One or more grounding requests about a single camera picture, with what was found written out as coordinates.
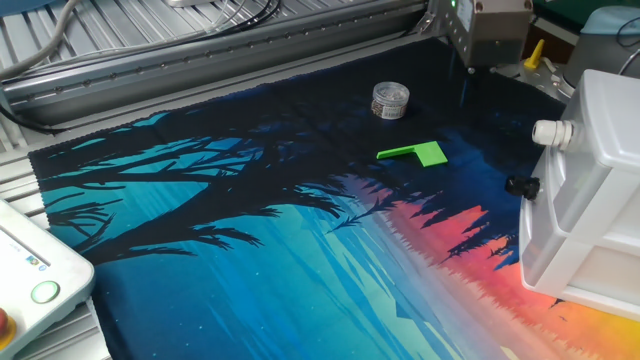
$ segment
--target green bracket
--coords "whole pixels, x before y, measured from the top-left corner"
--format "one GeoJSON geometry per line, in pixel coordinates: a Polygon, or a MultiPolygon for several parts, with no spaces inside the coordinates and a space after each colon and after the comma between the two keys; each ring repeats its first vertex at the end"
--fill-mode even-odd
{"type": "Polygon", "coordinates": [[[440,145],[437,142],[431,141],[424,144],[405,146],[397,149],[380,151],[376,157],[378,160],[390,158],[392,156],[404,155],[416,153],[418,159],[422,163],[422,166],[433,166],[447,163],[447,157],[444,156],[440,145]]]}

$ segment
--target gray metal surface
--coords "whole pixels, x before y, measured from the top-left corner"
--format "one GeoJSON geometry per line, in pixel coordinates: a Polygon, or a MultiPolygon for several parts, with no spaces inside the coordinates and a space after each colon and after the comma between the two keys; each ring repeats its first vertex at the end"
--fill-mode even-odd
{"type": "MultiPolygon", "coordinates": [[[[371,0],[286,0],[272,23],[307,16],[371,0]]],[[[266,0],[247,0],[231,23],[259,13],[266,0]]],[[[0,19],[0,65],[8,67],[37,52],[46,44],[65,5],[50,5],[0,19]]],[[[220,16],[224,0],[173,8],[162,0],[84,0],[78,4],[65,32],[65,41],[50,62],[99,50],[148,44],[204,30],[220,16]]],[[[222,21],[238,8],[230,0],[222,21]]]]}
{"type": "Polygon", "coordinates": [[[517,64],[529,31],[531,0],[438,0],[439,24],[466,67],[517,64]]]}
{"type": "MultiPolygon", "coordinates": [[[[551,96],[556,100],[560,100],[565,104],[569,102],[569,98],[564,96],[562,92],[558,90],[558,86],[560,85],[558,81],[555,81],[552,76],[554,73],[549,70],[542,62],[537,69],[531,70],[524,67],[524,61],[522,61],[519,65],[519,70],[521,77],[519,80],[525,82],[531,86],[535,86],[538,90],[544,92],[545,94],[551,96]]],[[[555,75],[559,75],[562,77],[562,71],[565,69],[565,65],[555,65],[557,71],[555,75]]]]}
{"type": "Polygon", "coordinates": [[[187,7],[210,3],[211,0],[164,0],[165,4],[173,7],[187,7]]]}
{"type": "MultiPolygon", "coordinates": [[[[237,8],[235,1],[230,0],[237,8]]],[[[237,21],[260,11],[266,1],[246,0],[247,12],[241,11],[237,21]]],[[[182,9],[162,0],[85,0],[75,27],[67,30],[65,46],[51,61],[202,30],[215,21],[219,14],[215,5],[221,6],[220,2],[182,9]]],[[[62,5],[56,2],[51,11],[43,8],[18,15],[21,18],[9,22],[11,27],[5,17],[0,29],[21,35],[0,37],[0,60],[3,46],[8,61],[16,60],[18,53],[26,56],[35,51],[38,36],[46,37],[33,30],[35,23],[27,24],[31,30],[26,32],[15,29],[21,25],[24,30],[21,21],[32,13],[48,14],[41,25],[53,26],[58,11],[54,9],[62,5]]],[[[18,114],[61,124],[405,30],[417,23],[424,7],[423,0],[282,0],[273,18],[249,31],[55,71],[43,69],[6,82],[4,90],[18,114]]]]}
{"type": "Polygon", "coordinates": [[[14,360],[71,359],[111,359],[91,299],[52,325],[14,357],[14,360]]]}

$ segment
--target metal grating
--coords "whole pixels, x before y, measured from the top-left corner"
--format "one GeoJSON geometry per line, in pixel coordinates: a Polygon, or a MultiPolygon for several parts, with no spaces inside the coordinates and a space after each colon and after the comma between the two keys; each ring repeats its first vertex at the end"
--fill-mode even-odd
{"type": "Polygon", "coordinates": [[[26,156],[1,164],[0,199],[27,215],[43,229],[49,228],[36,177],[26,156]]]}
{"type": "Polygon", "coordinates": [[[14,360],[111,359],[93,309],[93,300],[79,305],[22,349],[14,360]]]}
{"type": "MultiPolygon", "coordinates": [[[[308,16],[371,0],[285,0],[270,23],[308,16]]],[[[37,52],[49,42],[65,0],[22,14],[0,18],[0,66],[7,67],[37,52]]],[[[220,23],[241,0],[229,0],[220,23]]],[[[259,13],[267,0],[246,0],[230,20],[234,25],[259,13]]],[[[74,10],[64,43],[44,63],[57,62],[95,51],[171,39],[207,29],[222,11],[224,0],[174,8],[162,0],[84,0],[74,10]]]]}

